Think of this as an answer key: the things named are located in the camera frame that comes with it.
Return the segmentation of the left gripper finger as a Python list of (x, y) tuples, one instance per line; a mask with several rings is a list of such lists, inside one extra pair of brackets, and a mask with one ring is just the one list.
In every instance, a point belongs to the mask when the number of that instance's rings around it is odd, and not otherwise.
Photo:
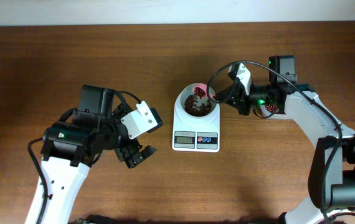
[(129, 157), (133, 156), (140, 151), (142, 145), (128, 144), (122, 147), (115, 148), (115, 154), (120, 162), (126, 161)]
[(132, 169), (146, 160), (148, 157), (153, 155), (158, 150), (153, 146), (146, 146), (142, 151), (137, 152), (136, 154), (129, 156), (125, 161), (128, 168)]

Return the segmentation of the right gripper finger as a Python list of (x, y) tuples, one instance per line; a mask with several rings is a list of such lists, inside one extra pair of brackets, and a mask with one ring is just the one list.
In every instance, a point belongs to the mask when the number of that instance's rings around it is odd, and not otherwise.
[(215, 100), (229, 100), (235, 94), (236, 84), (232, 84), (225, 90), (222, 90), (214, 95)]
[(237, 103), (236, 103), (236, 100), (234, 97), (228, 97), (228, 98), (225, 98), (225, 99), (222, 99), (218, 96), (214, 96), (213, 98), (214, 101), (216, 101), (218, 104), (227, 104), (235, 109), (238, 109), (239, 107), (237, 106)]

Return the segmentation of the pink measuring scoop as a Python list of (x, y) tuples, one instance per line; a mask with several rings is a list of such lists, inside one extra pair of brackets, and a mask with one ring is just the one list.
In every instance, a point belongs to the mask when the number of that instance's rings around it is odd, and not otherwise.
[(196, 83), (193, 88), (192, 92), (194, 95), (195, 100), (214, 100), (215, 94), (208, 94), (207, 93), (207, 85), (204, 83)]

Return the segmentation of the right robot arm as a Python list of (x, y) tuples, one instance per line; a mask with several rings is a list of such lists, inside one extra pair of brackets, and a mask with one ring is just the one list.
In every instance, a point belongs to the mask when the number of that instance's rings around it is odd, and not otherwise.
[(308, 196), (296, 208), (282, 213), (279, 223), (333, 223), (338, 217), (355, 217), (355, 131), (337, 119), (307, 83), (298, 83), (291, 70), (282, 72), (282, 60), (270, 57), (264, 69), (268, 85), (254, 85), (248, 60), (228, 63), (223, 69), (233, 84), (212, 96), (242, 115), (261, 105), (276, 105), (305, 133), (315, 147), (308, 177)]

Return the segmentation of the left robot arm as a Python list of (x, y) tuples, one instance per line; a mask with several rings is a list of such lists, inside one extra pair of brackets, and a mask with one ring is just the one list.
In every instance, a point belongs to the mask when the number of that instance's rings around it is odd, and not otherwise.
[(163, 125), (155, 108), (138, 100), (133, 110), (125, 91), (83, 85), (80, 102), (27, 145), (39, 180), (26, 223), (67, 223), (78, 191), (106, 150), (132, 169), (156, 152), (138, 136)]

